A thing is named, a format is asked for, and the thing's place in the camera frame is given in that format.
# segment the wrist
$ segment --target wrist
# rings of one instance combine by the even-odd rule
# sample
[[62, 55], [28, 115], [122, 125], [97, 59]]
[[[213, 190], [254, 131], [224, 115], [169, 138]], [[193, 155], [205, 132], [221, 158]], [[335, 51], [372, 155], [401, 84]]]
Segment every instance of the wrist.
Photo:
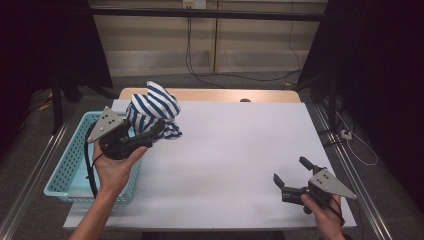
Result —
[[111, 188], [99, 188], [99, 192], [97, 193], [97, 197], [102, 197], [106, 199], [113, 199], [116, 200], [118, 198], [120, 191], [111, 189]]

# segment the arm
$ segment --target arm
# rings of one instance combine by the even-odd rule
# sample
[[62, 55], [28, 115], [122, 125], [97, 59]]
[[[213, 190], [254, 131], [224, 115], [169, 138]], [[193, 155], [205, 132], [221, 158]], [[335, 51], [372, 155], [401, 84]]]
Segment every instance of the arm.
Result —
[[131, 167], [147, 151], [146, 147], [136, 149], [125, 160], [111, 160], [102, 155], [98, 141], [94, 143], [93, 159], [100, 179], [100, 189], [93, 205], [79, 223], [70, 239], [99, 239], [112, 212], [113, 205], [128, 182]]
[[[335, 201], [330, 201], [330, 206], [337, 211], [340, 211], [340, 196], [332, 196]], [[301, 196], [303, 203], [307, 206], [315, 215], [315, 221], [317, 223], [318, 232], [320, 239], [322, 240], [344, 240], [342, 233], [342, 225], [340, 219], [330, 210], [320, 208], [315, 201], [306, 194]]]

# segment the striped cloth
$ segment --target striped cloth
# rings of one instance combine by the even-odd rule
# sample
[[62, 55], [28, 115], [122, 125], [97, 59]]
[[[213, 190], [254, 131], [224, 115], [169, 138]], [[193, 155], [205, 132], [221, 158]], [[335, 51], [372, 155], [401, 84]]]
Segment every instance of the striped cloth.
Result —
[[163, 87], [147, 82], [147, 96], [133, 94], [131, 103], [127, 108], [127, 119], [131, 122], [135, 134], [142, 134], [150, 130], [159, 119], [165, 121], [165, 129], [159, 133], [159, 139], [176, 139], [182, 133], [174, 122], [175, 116], [181, 111], [175, 96], [169, 94]]

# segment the white tabletop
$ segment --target white tabletop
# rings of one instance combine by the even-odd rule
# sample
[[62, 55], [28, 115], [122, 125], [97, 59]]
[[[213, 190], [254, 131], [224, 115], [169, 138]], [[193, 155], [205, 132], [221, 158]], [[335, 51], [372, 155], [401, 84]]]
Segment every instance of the white tabletop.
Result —
[[[115, 206], [109, 228], [275, 230], [315, 227], [303, 207], [281, 201], [273, 182], [307, 186], [304, 156], [333, 172], [303, 103], [180, 102], [183, 136], [160, 140], [141, 159], [134, 196]], [[65, 228], [90, 204], [74, 203]], [[356, 226], [343, 199], [346, 227]]]

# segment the teal plastic basket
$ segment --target teal plastic basket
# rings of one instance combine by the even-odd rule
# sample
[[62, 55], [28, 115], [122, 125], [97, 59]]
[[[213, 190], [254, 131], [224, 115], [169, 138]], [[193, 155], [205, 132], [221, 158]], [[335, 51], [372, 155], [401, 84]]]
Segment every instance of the teal plastic basket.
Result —
[[[87, 167], [84, 159], [84, 141], [86, 133], [92, 123], [97, 121], [102, 112], [87, 112], [78, 124], [70, 143], [65, 149], [59, 163], [53, 171], [44, 194], [61, 199], [65, 202], [91, 202], [94, 201], [90, 184], [87, 177]], [[129, 130], [130, 137], [134, 136], [134, 131]], [[88, 155], [93, 155], [93, 144], [89, 144]], [[117, 198], [117, 203], [127, 203], [131, 200], [135, 182], [138, 176], [140, 161], [134, 164], [127, 185]], [[100, 180], [97, 172], [94, 171], [97, 188], [100, 187]]]

